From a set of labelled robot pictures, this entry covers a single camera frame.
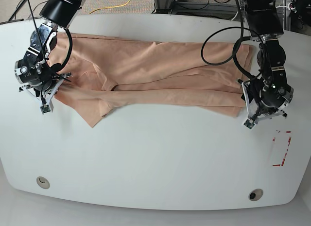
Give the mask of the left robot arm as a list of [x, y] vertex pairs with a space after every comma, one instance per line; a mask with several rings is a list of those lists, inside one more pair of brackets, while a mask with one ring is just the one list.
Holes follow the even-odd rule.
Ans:
[[[238, 70], [248, 78], [238, 80], [243, 90], [247, 119], [244, 125], [252, 129], [259, 121], [276, 116], [287, 117], [284, 109], [294, 97], [294, 88], [287, 82], [284, 64], [286, 53], [279, 44], [284, 34], [279, 21], [275, 0], [235, 0], [240, 17], [240, 38], [235, 42], [232, 55], [218, 65], [234, 61]], [[245, 41], [259, 42], [257, 63], [259, 73], [252, 75], [238, 62], [237, 52]]]

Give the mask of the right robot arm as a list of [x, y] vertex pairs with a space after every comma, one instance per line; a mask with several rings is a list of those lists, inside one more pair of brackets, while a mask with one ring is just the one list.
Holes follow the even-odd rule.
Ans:
[[[15, 77], [21, 84], [19, 91], [26, 91], [40, 103], [43, 114], [53, 110], [52, 98], [70, 73], [60, 74], [72, 53], [73, 40], [69, 26], [86, 0], [48, 0], [40, 12], [44, 19], [36, 26], [30, 45], [21, 60], [15, 64]], [[69, 39], [69, 48], [62, 63], [48, 64], [48, 57], [57, 44], [57, 31], [63, 28]]]

